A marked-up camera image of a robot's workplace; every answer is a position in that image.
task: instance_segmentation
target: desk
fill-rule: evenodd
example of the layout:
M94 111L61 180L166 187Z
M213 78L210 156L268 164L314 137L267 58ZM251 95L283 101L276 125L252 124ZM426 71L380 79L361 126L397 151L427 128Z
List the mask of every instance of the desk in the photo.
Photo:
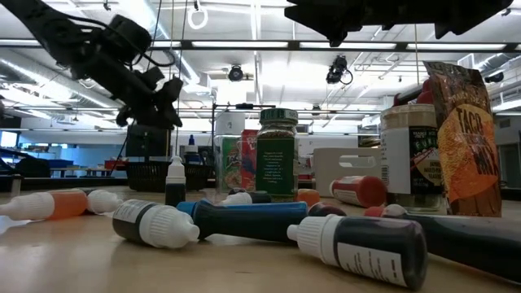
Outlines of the desk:
M65 178L65 173L67 171L86 171L87 176L96 176L97 172L101 172L102 177L106 177L110 174L111 169L105 169L105 168L82 168L82 167L67 167L67 168L51 168L50 171L53 172L59 172L59 175L61 178Z
M108 189L127 199L163 200L162 195L137 193L126 187ZM204 196L192 193L188 198ZM222 199L211 193L209 198ZM362 212L347 205L342 209L351 214ZM8 225L19 226L3 232ZM324 265L296 247L280 243L213 235L208 241L176 251L135 245L114 234L107 216L28 224L0 217L1 232L2 293L410 292ZM430 256L420 292L520 291L520 285Z

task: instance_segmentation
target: glass jar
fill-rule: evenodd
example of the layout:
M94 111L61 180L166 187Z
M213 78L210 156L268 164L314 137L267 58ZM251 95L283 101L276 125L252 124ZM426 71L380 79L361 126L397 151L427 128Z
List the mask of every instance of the glass jar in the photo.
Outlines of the glass jar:
M387 204L400 204L411 212L446 212L434 106L393 107L380 117Z
M273 108L260 113L256 189L268 192L274 202L294 201L299 189L298 122L298 113L290 109Z

